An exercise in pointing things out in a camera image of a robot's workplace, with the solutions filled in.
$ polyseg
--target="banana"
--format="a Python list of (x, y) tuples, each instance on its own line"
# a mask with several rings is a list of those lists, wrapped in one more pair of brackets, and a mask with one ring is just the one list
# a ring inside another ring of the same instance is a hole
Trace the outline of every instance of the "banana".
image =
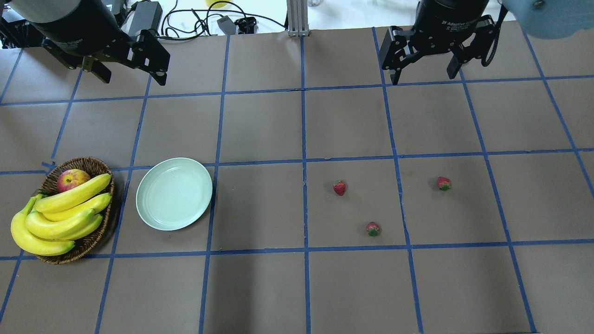
[(68, 219), (86, 209), (93, 209), (95, 210), (95, 212), (101, 212), (108, 206), (109, 201), (111, 201), (111, 198), (112, 196), (110, 193), (104, 193), (101, 195), (97, 195), (91, 198), (90, 200), (82, 204), (79, 204), (75, 207), (72, 207), (68, 210), (56, 213), (44, 213), (43, 215), (45, 218), (51, 220), (52, 222), (59, 222), (60, 220)]
[(102, 220), (103, 220), (102, 215), (94, 215), (93, 221), (90, 224), (83, 227), (83, 229), (78, 231), (77, 233), (67, 235), (67, 236), (63, 237), (62, 239), (63, 240), (78, 240), (82, 237), (86, 237), (88, 234), (91, 234), (91, 232), (95, 231), (99, 227), (99, 225), (101, 225)]
[(39, 238), (63, 239), (65, 236), (74, 234), (90, 224), (94, 215), (95, 211), (93, 209), (87, 209), (66, 220), (52, 222), (45, 219), (40, 212), (33, 210), (27, 215), (25, 226)]
[(10, 233), (12, 234), (14, 242), (16, 242), (23, 250), (37, 255), (55, 256), (69, 252), (74, 248), (74, 241), (43, 240), (33, 235), (25, 227), (27, 215), (31, 212), (33, 205), (39, 198), (41, 198), (40, 195), (31, 197), (27, 206), (12, 218)]
[(109, 181), (111, 181), (111, 175), (107, 173), (98, 175), (63, 193), (38, 200), (33, 208), (42, 213), (68, 210), (98, 194), (108, 186)]

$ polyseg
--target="metal post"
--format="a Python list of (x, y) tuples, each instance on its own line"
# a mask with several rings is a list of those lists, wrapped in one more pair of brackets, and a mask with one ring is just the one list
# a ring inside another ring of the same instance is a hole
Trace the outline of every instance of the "metal post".
[(287, 0), (289, 36), (309, 36), (307, 23), (307, 0)]

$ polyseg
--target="yellow banana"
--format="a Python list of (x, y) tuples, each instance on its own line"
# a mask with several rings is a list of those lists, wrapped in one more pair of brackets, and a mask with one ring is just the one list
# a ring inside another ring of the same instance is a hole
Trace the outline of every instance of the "yellow banana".
[(31, 197), (27, 206), (12, 218), (10, 233), (14, 242), (23, 250), (37, 255), (54, 256), (69, 252), (74, 248), (74, 241), (43, 240), (33, 235), (25, 227), (27, 215), (31, 212), (33, 205), (39, 198), (41, 198), (40, 195)]
[(78, 231), (77, 233), (67, 235), (67, 236), (63, 237), (62, 239), (63, 240), (78, 240), (82, 237), (86, 237), (88, 234), (91, 234), (91, 232), (95, 231), (99, 227), (99, 225), (101, 225), (102, 220), (103, 220), (102, 215), (94, 215), (93, 221), (90, 224), (83, 227), (83, 229)]
[(97, 195), (91, 198), (90, 200), (82, 204), (79, 204), (75, 207), (72, 207), (68, 210), (56, 213), (44, 213), (43, 215), (45, 218), (51, 220), (52, 222), (59, 222), (60, 220), (68, 219), (86, 209), (93, 209), (95, 210), (95, 212), (101, 212), (108, 206), (109, 201), (111, 201), (111, 198), (112, 196), (110, 193), (104, 193), (101, 195)]
[(42, 239), (63, 239), (67, 235), (74, 234), (93, 221), (95, 211), (87, 209), (59, 222), (52, 222), (45, 219), (40, 212), (31, 211), (25, 219), (27, 229)]
[(108, 186), (109, 181), (111, 181), (111, 175), (107, 173), (98, 175), (63, 193), (38, 200), (33, 208), (42, 213), (68, 210), (98, 194)]

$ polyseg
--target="plate rim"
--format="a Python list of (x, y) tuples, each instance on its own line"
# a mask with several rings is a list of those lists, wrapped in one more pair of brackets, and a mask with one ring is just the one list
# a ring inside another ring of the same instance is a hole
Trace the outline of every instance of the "plate rim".
[[(190, 221), (190, 222), (188, 222), (187, 224), (186, 224), (186, 223), (184, 223), (184, 224), (182, 224), (182, 226), (180, 226), (180, 227), (177, 227), (177, 226), (176, 226), (176, 227), (174, 227), (174, 228), (170, 228), (170, 229), (169, 229), (169, 228), (160, 228), (160, 227), (158, 227), (158, 226), (155, 226), (154, 224), (152, 224), (152, 223), (149, 223), (149, 222), (147, 221), (147, 219), (145, 219), (145, 217), (143, 217), (143, 216), (141, 215), (141, 213), (140, 213), (140, 209), (139, 209), (139, 205), (138, 205), (138, 197), (139, 197), (140, 190), (141, 190), (141, 189), (142, 189), (142, 187), (143, 187), (143, 182), (144, 182), (144, 180), (146, 179), (146, 177), (147, 177), (147, 176), (148, 176), (148, 175), (149, 175), (149, 174), (150, 174), (152, 171), (154, 171), (154, 170), (155, 170), (155, 169), (156, 169), (158, 166), (160, 166), (160, 165), (163, 165), (163, 164), (165, 164), (165, 163), (167, 163), (167, 162), (170, 162), (170, 161), (172, 161), (172, 160), (189, 160), (189, 161), (191, 161), (191, 162), (194, 162), (194, 163), (196, 163), (196, 164), (197, 164), (197, 166), (199, 166), (199, 167), (200, 167), (200, 168), (198, 168), (198, 169), (199, 169), (199, 170), (202, 170), (202, 171), (204, 171), (204, 172), (206, 173), (206, 175), (208, 175), (208, 179), (210, 180), (210, 182), (209, 182), (209, 184), (210, 184), (210, 187), (208, 188), (208, 189), (209, 189), (209, 190), (208, 190), (208, 193), (210, 194), (210, 196), (208, 196), (208, 200), (205, 200), (205, 205), (204, 205), (204, 208), (203, 208), (203, 209), (200, 209), (200, 210), (198, 211), (198, 213), (192, 217), (192, 219), (191, 219), (191, 221)], [(146, 225), (148, 225), (149, 227), (152, 227), (152, 228), (154, 228), (154, 229), (157, 229), (157, 230), (160, 230), (160, 231), (175, 231), (175, 230), (182, 229), (182, 228), (184, 228), (184, 227), (190, 226), (190, 225), (191, 225), (192, 223), (194, 223), (194, 222), (195, 222), (195, 221), (196, 221), (198, 218), (200, 218), (200, 216), (202, 216), (202, 215), (204, 214), (204, 212), (205, 212), (205, 211), (206, 211), (206, 209), (208, 208), (208, 204), (209, 204), (209, 203), (210, 203), (210, 201), (211, 201), (212, 193), (213, 193), (213, 180), (212, 180), (212, 178), (211, 178), (211, 176), (210, 176), (210, 173), (208, 172), (208, 169), (206, 169), (206, 167), (204, 167), (204, 165), (203, 165), (203, 164), (201, 164), (200, 162), (198, 162), (198, 161), (196, 161), (196, 160), (194, 160), (194, 159), (188, 158), (188, 157), (172, 157), (172, 158), (170, 158), (170, 159), (166, 159), (166, 160), (164, 160), (164, 161), (161, 161), (161, 162), (159, 162), (158, 164), (154, 165), (154, 166), (153, 166), (151, 169), (149, 169), (149, 170), (148, 170), (148, 172), (147, 172), (146, 174), (144, 174), (143, 178), (140, 180), (140, 183), (138, 184), (138, 188), (136, 189), (136, 197), (135, 197), (136, 212), (138, 213), (138, 216), (140, 217), (140, 219), (141, 219), (141, 220), (142, 220), (142, 221), (143, 221), (143, 222), (144, 222)]]

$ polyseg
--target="grid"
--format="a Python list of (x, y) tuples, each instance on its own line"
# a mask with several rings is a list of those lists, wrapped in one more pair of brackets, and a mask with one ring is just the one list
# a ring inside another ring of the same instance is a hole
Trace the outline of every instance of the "grid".
[[(372, 29), (373, 37), (374, 37), (374, 44), (376, 51), (379, 53), (379, 46), (378, 46), (378, 38), (376, 34), (375, 28)], [(229, 60), (229, 46), (230, 46), (230, 37), (228, 36), (226, 39), (226, 48), (225, 48), (225, 66), (223, 72), (223, 84), (221, 87), (220, 92), (208, 92), (208, 93), (187, 93), (187, 94), (161, 94), (161, 95), (149, 95), (149, 90), (151, 86), (151, 80), (147, 82), (146, 90), (144, 96), (127, 96), (127, 97), (113, 97), (113, 98), (97, 98), (97, 99), (74, 99), (75, 93), (77, 91), (78, 85), (81, 80), (82, 71), (78, 73), (78, 77), (74, 86), (74, 90), (72, 91), (72, 95), (69, 100), (53, 100), (53, 101), (42, 101), (42, 102), (14, 102), (14, 103), (1, 103), (7, 90), (10, 85), (10, 81), (16, 71), (17, 65), (21, 58), (23, 51), (18, 55), (18, 58), (15, 62), (15, 65), (12, 69), (10, 76), (8, 77), (8, 82), (6, 83), (2, 95), (0, 96), (0, 106), (12, 106), (12, 105), (35, 105), (35, 104), (51, 104), (51, 103), (67, 103), (68, 107), (66, 109), (66, 113), (64, 115), (64, 119), (62, 120), (62, 125), (60, 127), (60, 131), (58, 137), (56, 139), (55, 146), (53, 148), (51, 158), (54, 159), (56, 153), (58, 151), (58, 147), (60, 145), (60, 141), (62, 138), (62, 134), (64, 132), (64, 127), (68, 119), (68, 115), (70, 109), (73, 104), (80, 103), (80, 102), (95, 102), (95, 101), (104, 101), (104, 100), (142, 100), (142, 109), (140, 112), (140, 119), (138, 121), (138, 128), (136, 131), (134, 148), (132, 150), (132, 156), (130, 160), (129, 167), (123, 168), (114, 168), (114, 171), (122, 171), (127, 172), (127, 180), (125, 183), (125, 189), (123, 191), (123, 199), (122, 199), (122, 209), (119, 212), (118, 218), (118, 225), (116, 227), (114, 236), (113, 236), (113, 246), (111, 249), (110, 254), (91, 254), (87, 256), (88, 259), (109, 259), (109, 267), (107, 271), (107, 275), (105, 278), (105, 286), (103, 288), (103, 295), (101, 299), (101, 305), (99, 308), (99, 314), (97, 316), (97, 323), (95, 332), (99, 333), (101, 324), (102, 324), (102, 316), (103, 310), (105, 307), (106, 297), (109, 290), (110, 284), (110, 277), (112, 273), (113, 261), (114, 259), (120, 258), (140, 258), (140, 257), (179, 257), (179, 256), (203, 256), (206, 260), (204, 266), (204, 277), (203, 277), (203, 291), (201, 297), (201, 311), (200, 311), (200, 327), (198, 329), (199, 333), (204, 332), (204, 318), (205, 318), (205, 311), (206, 311), (206, 296), (208, 294), (208, 273), (209, 273), (209, 265), (210, 259), (212, 256), (231, 256), (231, 255), (239, 255), (239, 254), (264, 254), (264, 253), (303, 253), (304, 255), (304, 263), (305, 263), (305, 319), (306, 319), (306, 329), (308, 333), (311, 333), (311, 307), (310, 307), (310, 285), (309, 285), (309, 254), (314, 252), (336, 252), (336, 251), (372, 251), (372, 250), (406, 250), (407, 257), (409, 262), (409, 270), (410, 270), (410, 279), (412, 286), (410, 287), (413, 294), (413, 299), (415, 303), (415, 312), (416, 312), (416, 320), (418, 324), (418, 330), (420, 333), (424, 333), (423, 328), (423, 321), (422, 321), (422, 305), (419, 302), (419, 294), (418, 294), (418, 287), (416, 283), (416, 275), (415, 275), (415, 264), (413, 261), (413, 250), (421, 250), (421, 249), (435, 249), (435, 248), (476, 248), (476, 247), (507, 247), (510, 252), (510, 257), (513, 262), (514, 272), (516, 274), (517, 283), (520, 288), (520, 293), (522, 295), (523, 304), (525, 307), (526, 316), (529, 322), (530, 330), (532, 332), (537, 331), (537, 327), (532, 317), (532, 313), (530, 310), (530, 304), (528, 297), (526, 295), (526, 291), (524, 288), (524, 284), (522, 281), (522, 274), (520, 272), (520, 268), (518, 265), (518, 261), (516, 259), (516, 253), (514, 251), (515, 246), (528, 246), (528, 245), (555, 245), (555, 244), (592, 244), (594, 243), (594, 239), (569, 239), (569, 240), (536, 240), (536, 241), (514, 241), (511, 239), (507, 222), (505, 219), (504, 209), (501, 204), (500, 196), (498, 193), (497, 183), (491, 168), (491, 163), (489, 161), (490, 156), (498, 156), (498, 155), (538, 155), (538, 154), (556, 154), (556, 153), (574, 153), (576, 159), (579, 163), (579, 166), (583, 172), (584, 182), (586, 182), (587, 186), (589, 187), (590, 193), (594, 197), (594, 187), (592, 185), (592, 181), (590, 176), (587, 173), (586, 167), (584, 166), (584, 162), (582, 161), (582, 157), (580, 155), (581, 152), (594, 152), (594, 148), (591, 147), (577, 147), (575, 141), (573, 140), (571, 133), (568, 129), (567, 124), (563, 118), (561, 110), (555, 101), (555, 97), (552, 94), (552, 91), (548, 85), (549, 81), (552, 80), (566, 80), (566, 79), (581, 79), (581, 78), (594, 78), (594, 75), (567, 75), (567, 76), (555, 76), (555, 77), (546, 77), (540, 63), (536, 57), (535, 51), (532, 48), (530, 40), (524, 33), (524, 37), (526, 39), (526, 43), (530, 49), (532, 54), (533, 60), (538, 68), (540, 73), (540, 77), (530, 77), (530, 78), (509, 78), (509, 79), (484, 79), (484, 80), (466, 80), (463, 71), (460, 72), (460, 79), (459, 80), (451, 80), (451, 81), (428, 81), (428, 82), (416, 82), (416, 83), (402, 83), (401, 86), (424, 86), (424, 85), (441, 85), (441, 84), (462, 84), (468, 105), (470, 107), (470, 112), (472, 114), (472, 119), (474, 126), (476, 128), (476, 133), (479, 138), (481, 151), (480, 152), (454, 152), (454, 153), (431, 153), (431, 154), (410, 154), (410, 155), (400, 155), (398, 154), (396, 143), (394, 140), (394, 130), (391, 122), (390, 116), (390, 105), (388, 102), (388, 93), (387, 87), (389, 86), (384, 78), (383, 72), (380, 70), (380, 77), (381, 77), (381, 84), (367, 84), (367, 85), (354, 85), (354, 86), (329, 86), (329, 87), (307, 87), (305, 84), (305, 47), (304, 47), (304, 38), (301, 37), (300, 41), (300, 58), (301, 58), (301, 86), (295, 87), (294, 89), (267, 89), (267, 90), (242, 90), (242, 91), (226, 91), (226, 82), (227, 82), (227, 71), (228, 71), (228, 60)], [(479, 122), (477, 120), (475, 110), (473, 107), (473, 102), (471, 100), (469, 90), (467, 84), (469, 83), (495, 83), (495, 82), (512, 82), (512, 81), (542, 81), (545, 85), (546, 91), (550, 97), (550, 100), (554, 106), (554, 109), (558, 115), (559, 122), (563, 126), (563, 130), (570, 142), (571, 148), (570, 149), (557, 149), (557, 150), (533, 150), (533, 151), (496, 151), (496, 152), (489, 152), (486, 149), (484, 140), (482, 138), (481, 128), (479, 126)], [(386, 109), (386, 118), (388, 123), (388, 131), (390, 135), (390, 144), (392, 155), (382, 155), (382, 156), (358, 156), (358, 157), (332, 157), (329, 159), (324, 158), (308, 158), (307, 150), (306, 150), (306, 140), (307, 134), (305, 131), (305, 117), (306, 117), (306, 91), (311, 90), (348, 90), (348, 89), (365, 89), (365, 88), (382, 88), (383, 97), (384, 97), (384, 104)], [(286, 160), (261, 160), (261, 161), (251, 161), (251, 162), (220, 162), (220, 150), (221, 150), (221, 139), (222, 139), (222, 128), (223, 128), (223, 110), (225, 106), (225, 97), (227, 95), (232, 94), (253, 94), (253, 93), (275, 93), (275, 92), (291, 92), (291, 91), (299, 91), (301, 92), (301, 118), (302, 118), (302, 159), (286, 159)], [(218, 127), (218, 136), (217, 136), (217, 148), (216, 148), (216, 160), (214, 163), (205, 163), (204, 165), (207, 167), (214, 168), (214, 177), (213, 177), (213, 199), (210, 206), (210, 220), (208, 222), (208, 238), (207, 238), (207, 250), (206, 251), (184, 251), (184, 252), (165, 252), (165, 253), (116, 253), (116, 247), (118, 243), (118, 236), (119, 236), (119, 229), (121, 227), (122, 218), (124, 215), (124, 206), (126, 203), (126, 199), (128, 196), (128, 187), (131, 182), (132, 178), (132, 171), (136, 170), (143, 170), (143, 169), (150, 169), (153, 166), (135, 166), (134, 160), (135, 155), (138, 147), (138, 141), (140, 138), (140, 132), (143, 126), (143, 118), (144, 112), (147, 106), (147, 101), (149, 99), (159, 99), (164, 97), (182, 97), (182, 96), (220, 96), (220, 114), (219, 114), (219, 127)], [(492, 185), (492, 190), (494, 192), (494, 196), (497, 202), (498, 211), (501, 218), (502, 227), (505, 232), (506, 241), (504, 242), (473, 242), (473, 243), (450, 243), (450, 244), (412, 244), (410, 241), (410, 235), (407, 230), (406, 224), (406, 214), (405, 214), (405, 207), (403, 205), (402, 200), (402, 182), (400, 177), (400, 165), (399, 162), (402, 159), (421, 159), (427, 157), (459, 157), (459, 156), (482, 156), (484, 158), (486, 168), (489, 174), (490, 182)], [(308, 163), (311, 162), (326, 162), (326, 161), (350, 161), (350, 160), (393, 160), (394, 162), (394, 171), (396, 173), (396, 180), (397, 180), (397, 187), (398, 193), (400, 196), (400, 213), (402, 215), (403, 221), (403, 229), (405, 233), (405, 240), (406, 243), (402, 245), (374, 245), (374, 246), (344, 246), (344, 247), (310, 247), (309, 246), (309, 233), (308, 233), (308, 186), (305, 182), (307, 180), (307, 166)], [(303, 169), (303, 180), (304, 180), (304, 187), (303, 187), (303, 204), (304, 204), (304, 245), (303, 247), (298, 248), (262, 248), (262, 249), (246, 249), (246, 250), (212, 250), (212, 235), (213, 235), (213, 221), (214, 221), (214, 211), (216, 207), (216, 192), (217, 192), (217, 179), (219, 173), (219, 167), (221, 166), (241, 166), (241, 165), (269, 165), (269, 164), (285, 164), (285, 163), (295, 163), (295, 164), (302, 164)], [(46, 163), (43, 162), (42, 165), (46, 167), (49, 171), (55, 167), (55, 163)], [(0, 171), (0, 175), (13, 175), (13, 174), (47, 174), (49, 173), (47, 170), (27, 170), (27, 171)], [(16, 260), (14, 271), (12, 273), (12, 278), (10, 280), (10, 284), (7, 290), (7, 293), (4, 298), (4, 302), (2, 304), (2, 310), (0, 311), (0, 321), (4, 315), (4, 311), (7, 307), (9, 302), (12, 286), (14, 284), (15, 278), (17, 276), (19, 266), (22, 261), (26, 260), (34, 260), (34, 256), (25, 256), (23, 251), (21, 250), (18, 256), (5, 256), (0, 257), (0, 260)]]

